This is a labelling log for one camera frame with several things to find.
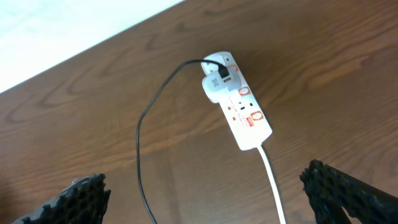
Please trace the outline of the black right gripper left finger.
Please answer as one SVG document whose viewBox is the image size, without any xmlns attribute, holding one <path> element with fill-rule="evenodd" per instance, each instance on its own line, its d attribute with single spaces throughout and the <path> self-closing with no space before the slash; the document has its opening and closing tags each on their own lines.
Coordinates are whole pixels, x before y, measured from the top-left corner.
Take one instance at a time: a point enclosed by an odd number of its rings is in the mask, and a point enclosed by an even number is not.
<svg viewBox="0 0 398 224">
<path fill-rule="evenodd" d="M 76 179 L 60 195 L 12 224 L 102 224 L 111 195 L 105 178 L 93 174 Z"/>
</svg>

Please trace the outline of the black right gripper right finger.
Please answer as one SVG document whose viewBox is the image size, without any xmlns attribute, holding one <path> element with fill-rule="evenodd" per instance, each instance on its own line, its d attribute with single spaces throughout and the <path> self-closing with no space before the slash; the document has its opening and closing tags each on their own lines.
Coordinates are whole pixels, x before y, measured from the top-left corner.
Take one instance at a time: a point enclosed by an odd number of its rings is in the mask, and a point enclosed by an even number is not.
<svg viewBox="0 0 398 224">
<path fill-rule="evenodd" d="M 397 224 L 397 197 L 383 192 L 322 161 L 312 160 L 300 175 L 303 190 L 321 224 Z"/>
</svg>

